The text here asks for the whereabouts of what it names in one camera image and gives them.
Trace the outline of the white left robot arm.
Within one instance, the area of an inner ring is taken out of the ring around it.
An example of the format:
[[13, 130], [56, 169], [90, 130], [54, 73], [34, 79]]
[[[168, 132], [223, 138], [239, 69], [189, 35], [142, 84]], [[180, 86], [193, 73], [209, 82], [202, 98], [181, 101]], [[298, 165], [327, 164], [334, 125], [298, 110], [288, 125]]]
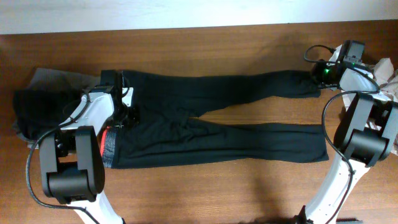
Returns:
[[42, 189], [60, 209], [74, 210], [84, 223], [124, 223], [105, 192], [105, 126], [127, 121], [133, 88], [99, 86], [85, 93], [73, 113], [39, 143]]

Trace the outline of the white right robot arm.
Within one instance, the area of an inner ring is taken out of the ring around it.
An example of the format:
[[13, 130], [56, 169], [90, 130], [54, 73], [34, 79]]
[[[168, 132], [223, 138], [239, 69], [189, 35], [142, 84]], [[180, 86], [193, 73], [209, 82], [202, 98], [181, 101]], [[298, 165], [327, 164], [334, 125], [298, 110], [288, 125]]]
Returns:
[[335, 157], [320, 189], [294, 223], [337, 223], [337, 216], [360, 178], [390, 153], [397, 136], [397, 102], [380, 89], [373, 73], [354, 62], [318, 62], [319, 84], [337, 87], [348, 108], [333, 138]]

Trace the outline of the black leggings with red waistband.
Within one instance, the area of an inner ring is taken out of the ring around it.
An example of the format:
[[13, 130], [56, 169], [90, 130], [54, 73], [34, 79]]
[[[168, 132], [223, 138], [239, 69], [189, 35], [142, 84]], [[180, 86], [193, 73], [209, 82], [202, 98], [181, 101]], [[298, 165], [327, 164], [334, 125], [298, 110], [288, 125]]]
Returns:
[[297, 163], [328, 159], [318, 124], [222, 125], [201, 120], [209, 111], [271, 96], [317, 98], [320, 89], [306, 71], [171, 77], [125, 70], [123, 75], [133, 89], [134, 122], [104, 131], [100, 151], [105, 167], [139, 169], [245, 158]]

